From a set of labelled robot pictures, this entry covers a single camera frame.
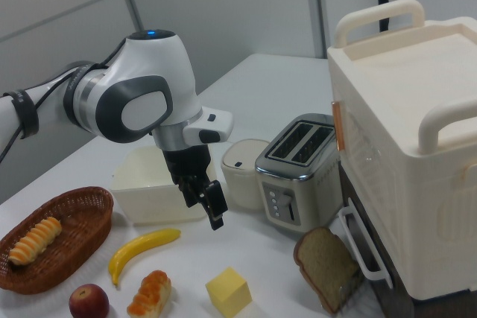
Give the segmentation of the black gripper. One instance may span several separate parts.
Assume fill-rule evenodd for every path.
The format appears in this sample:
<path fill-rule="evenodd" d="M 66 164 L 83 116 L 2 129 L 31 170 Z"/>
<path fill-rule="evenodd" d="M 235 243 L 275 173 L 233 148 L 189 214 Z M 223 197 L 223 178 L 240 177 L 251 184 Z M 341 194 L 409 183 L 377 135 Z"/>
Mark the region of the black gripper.
<path fill-rule="evenodd" d="M 224 225 L 223 214 L 228 210 L 221 184 L 209 182 L 206 173 L 211 162 L 207 145 L 198 145 L 185 150 L 163 151 L 165 163 L 174 184 L 183 194 L 186 206 L 203 206 L 212 230 Z"/>

